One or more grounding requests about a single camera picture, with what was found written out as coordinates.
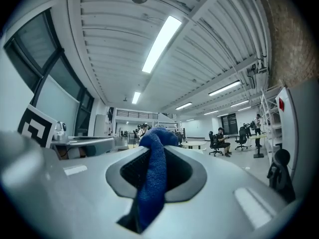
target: floor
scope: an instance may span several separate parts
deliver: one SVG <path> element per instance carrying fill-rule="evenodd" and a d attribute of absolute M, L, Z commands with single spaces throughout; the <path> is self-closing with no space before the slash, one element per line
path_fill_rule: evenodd
<path fill-rule="evenodd" d="M 267 179 L 267 174 L 269 170 L 269 160 L 267 157 L 266 148 L 264 147 L 264 140 L 262 139 L 260 141 L 260 144 L 263 146 L 260 149 L 260 153 L 264 154 L 264 158 L 254 158 L 254 154 L 257 153 L 257 149 L 255 146 L 255 140 L 247 140 L 245 146 L 248 147 L 247 150 L 241 150 L 240 148 L 235 150 L 235 147 L 237 147 L 239 144 L 235 142 L 235 138 L 230 138 L 227 140 L 230 143 L 230 151 L 232 152 L 231 157 L 225 157 L 221 154 L 216 154 L 217 158 L 222 158 L 227 160 L 228 162 L 232 162 L 233 164 L 239 166 L 240 168 L 246 170 L 247 172 L 254 175 L 257 179 L 265 183 L 266 185 L 269 185 L 269 180 Z M 210 142 L 207 142 L 207 144 L 201 146 L 201 150 L 203 150 L 203 153 L 208 155 L 209 152 L 213 151 L 213 149 L 209 148 Z"/>

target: window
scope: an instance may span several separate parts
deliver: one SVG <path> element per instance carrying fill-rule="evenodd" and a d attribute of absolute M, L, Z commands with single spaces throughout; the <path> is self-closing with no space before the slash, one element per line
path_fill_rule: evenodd
<path fill-rule="evenodd" d="M 65 122 L 68 135 L 88 135 L 93 98 L 64 54 L 50 11 L 19 29 L 5 50 L 34 92 L 31 104 L 53 119 Z"/>

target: blue cloth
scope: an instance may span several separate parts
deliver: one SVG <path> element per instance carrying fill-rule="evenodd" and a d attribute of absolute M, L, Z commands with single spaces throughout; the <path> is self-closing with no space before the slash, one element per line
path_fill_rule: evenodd
<path fill-rule="evenodd" d="M 140 225 L 144 230 L 160 213 L 164 206 L 167 185 L 165 145 L 177 146 L 176 135 L 163 127 L 149 130 L 142 138 L 140 146 L 151 149 L 149 169 L 146 181 L 138 191 L 138 209 Z"/>

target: white ceiling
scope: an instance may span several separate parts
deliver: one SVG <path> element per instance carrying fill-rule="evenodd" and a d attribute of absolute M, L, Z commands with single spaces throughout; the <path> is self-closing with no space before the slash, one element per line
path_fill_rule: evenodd
<path fill-rule="evenodd" d="M 252 16 L 258 11 L 253 7 L 252 14 L 247 1 L 238 1 L 256 33 Z M 200 115 L 247 99 L 250 104 L 260 100 L 266 74 L 258 75 L 256 88 L 251 89 L 247 69 L 257 65 L 257 49 L 251 28 L 233 0 L 148 0 L 144 4 L 68 0 L 68 9 L 74 38 L 81 39 L 75 43 L 83 65 L 110 106 L 176 113 L 176 107 L 192 102 L 178 112 Z M 170 15 L 182 25 L 152 73 L 142 72 L 152 44 Z M 208 95 L 236 80 L 243 84 L 213 97 Z M 135 91 L 142 94 L 138 104 L 132 105 Z"/>

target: ceiling light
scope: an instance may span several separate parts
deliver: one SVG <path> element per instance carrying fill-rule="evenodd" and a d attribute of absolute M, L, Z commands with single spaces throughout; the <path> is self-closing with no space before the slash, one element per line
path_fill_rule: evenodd
<path fill-rule="evenodd" d="M 223 91 L 225 91 L 225 90 L 228 90 L 228 89 L 233 88 L 233 87 L 235 87 L 235 86 L 237 86 L 237 85 L 240 85 L 240 84 L 241 84 L 240 80 L 235 81 L 235 82 L 233 82 L 233 83 L 231 83 L 231 84 L 226 85 L 225 87 L 223 87 L 223 88 L 221 88 L 221 89 L 219 89 L 219 90 L 215 90 L 214 92 L 209 93 L 209 95 L 210 95 L 210 96 L 216 95 L 216 94 L 218 94 L 218 93 L 220 93 L 220 92 L 223 92 Z"/>
<path fill-rule="evenodd" d="M 132 100 L 132 104 L 136 104 L 138 102 L 138 99 L 140 97 L 140 92 L 135 92 L 134 93 L 134 97 L 133 97 L 133 100 Z"/>
<path fill-rule="evenodd" d="M 216 113 L 216 112 L 218 112 L 218 111 L 213 111 L 213 112 L 210 112 L 210 113 L 206 113 L 206 114 L 204 114 L 204 115 L 213 114 L 213 113 Z"/>
<path fill-rule="evenodd" d="M 250 106 L 250 107 L 243 108 L 243 109 L 239 109 L 238 111 L 242 111 L 242 110 L 249 109 L 249 108 L 251 108 L 251 106 Z"/>
<path fill-rule="evenodd" d="M 218 115 L 217 117 L 222 117 L 222 116 L 226 116 L 226 115 L 228 115 L 228 114 Z"/>
<path fill-rule="evenodd" d="M 143 72 L 150 73 L 152 71 L 160 55 L 162 54 L 168 42 L 174 36 L 180 25 L 181 22 L 178 19 L 172 16 L 169 16 L 167 18 L 158 36 L 156 37 L 151 51 L 149 52 L 149 55 L 142 69 Z"/>
<path fill-rule="evenodd" d="M 177 107 L 176 110 L 183 109 L 183 108 L 185 108 L 185 107 L 187 107 L 187 106 L 190 106 L 190 105 L 192 105 L 192 104 L 193 104 L 193 103 L 189 102 L 189 103 L 187 103 L 187 104 L 185 104 L 185 105 L 182 105 L 182 106 L 180 106 L 180 107 Z"/>
<path fill-rule="evenodd" d="M 245 104 L 245 103 L 248 103 L 248 102 L 249 102 L 249 101 L 248 101 L 248 100 L 246 100 L 246 101 L 243 101 L 243 102 L 241 102 L 241 103 L 238 103 L 238 104 L 232 105 L 232 106 L 230 106 L 230 107 L 239 106 L 239 105 L 242 105 L 242 104 Z"/>

